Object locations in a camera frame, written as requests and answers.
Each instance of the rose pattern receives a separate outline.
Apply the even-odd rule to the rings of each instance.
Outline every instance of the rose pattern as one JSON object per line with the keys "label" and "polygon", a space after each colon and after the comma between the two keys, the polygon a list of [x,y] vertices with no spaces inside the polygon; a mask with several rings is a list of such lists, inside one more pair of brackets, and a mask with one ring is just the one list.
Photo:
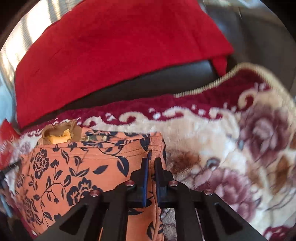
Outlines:
{"label": "rose pattern", "polygon": [[276,158],[277,153],[283,150],[289,142],[287,113],[283,110],[273,110],[268,105],[256,104],[242,113],[239,121],[239,141],[244,142],[254,160],[260,161],[267,167]]}
{"label": "rose pattern", "polygon": [[91,180],[85,177],[78,183],[78,186],[72,186],[67,192],[67,201],[69,206],[77,204],[81,198],[85,197],[91,190],[100,190],[97,186],[91,186]]}
{"label": "rose pattern", "polygon": [[21,174],[19,175],[18,179],[17,179],[17,187],[20,188],[24,185],[24,180],[25,180],[25,175],[24,174]]}
{"label": "rose pattern", "polygon": [[284,240],[288,233],[292,230],[292,228],[287,226],[279,226],[279,227],[268,227],[263,236],[269,241],[281,241]]}
{"label": "rose pattern", "polygon": [[32,201],[27,196],[25,196],[25,198],[23,199],[23,209],[25,211],[25,215],[28,223],[35,221],[31,202]]}
{"label": "rose pattern", "polygon": [[33,160],[33,169],[35,171],[35,178],[40,179],[43,172],[48,169],[49,158],[47,157],[47,150],[41,150],[36,154]]}
{"label": "rose pattern", "polygon": [[212,189],[233,210],[250,222],[256,204],[251,192],[251,181],[245,175],[228,168],[206,169],[194,179],[194,190]]}
{"label": "rose pattern", "polygon": [[20,147],[20,153],[22,154],[28,154],[30,152],[30,143],[25,142],[21,147]]}
{"label": "rose pattern", "polygon": [[295,187],[296,186],[296,160],[293,168],[291,169],[289,179],[291,180],[292,185]]}

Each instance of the metal screw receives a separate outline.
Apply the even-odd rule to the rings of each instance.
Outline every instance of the metal screw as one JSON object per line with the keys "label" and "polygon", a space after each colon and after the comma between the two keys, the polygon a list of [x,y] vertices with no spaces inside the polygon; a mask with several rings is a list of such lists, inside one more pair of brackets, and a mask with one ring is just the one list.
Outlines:
{"label": "metal screw", "polygon": [[169,181],[169,185],[170,185],[171,187],[175,187],[175,186],[178,185],[178,182],[177,182],[176,180],[172,180],[172,181]]}
{"label": "metal screw", "polygon": [[97,197],[97,196],[99,196],[100,195],[100,191],[99,190],[92,190],[91,192],[90,192],[90,195],[92,196],[92,197]]}
{"label": "metal screw", "polygon": [[132,187],[133,185],[135,185],[135,182],[133,180],[126,181],[126,186]]}
{"label": "metal screw", "polygon": [[207,195],[207,196],[211,196],[211,195],[213,195],[213,190],[212,189],[206,189],[206,190],[204,190],[204,193],[205,193],[205,195]]}

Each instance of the red cloth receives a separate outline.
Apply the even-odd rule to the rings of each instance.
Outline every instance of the red cloth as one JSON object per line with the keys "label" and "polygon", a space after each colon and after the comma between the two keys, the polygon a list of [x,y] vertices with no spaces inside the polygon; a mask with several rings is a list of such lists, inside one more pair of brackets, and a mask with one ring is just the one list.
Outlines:
{"label": "red cloth", "polygon": [[86,0],[51,25],[16,69],[21,128],[91,92],[205,59],[226,72],[231,45],[196,0]]}
{"label": "red cloth", "polygon": [[0,170],[8,166],[14,150],[13,142],[18,140],[20,135],[16,133],[11,124],[4,119],[0,123]]}

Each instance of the floral blanket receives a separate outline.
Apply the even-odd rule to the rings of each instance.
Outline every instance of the floral blanket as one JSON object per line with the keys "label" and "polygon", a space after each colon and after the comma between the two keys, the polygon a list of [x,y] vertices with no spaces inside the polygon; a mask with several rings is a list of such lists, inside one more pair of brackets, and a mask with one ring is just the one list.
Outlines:
{"label": "floral blanket", "polygon": [[[14,158],[32,150],[49,123],[76,119],[105,131],[159,131],[176,180],[213,189],[268,240],[283,240],[296,219],[295,115],[272,73],[240,64],[200,89],[66,111],[26,130]],[[14,176],[8,176],[12,191]],[[165,238],[177,240],[173,210],[162,219]]]}

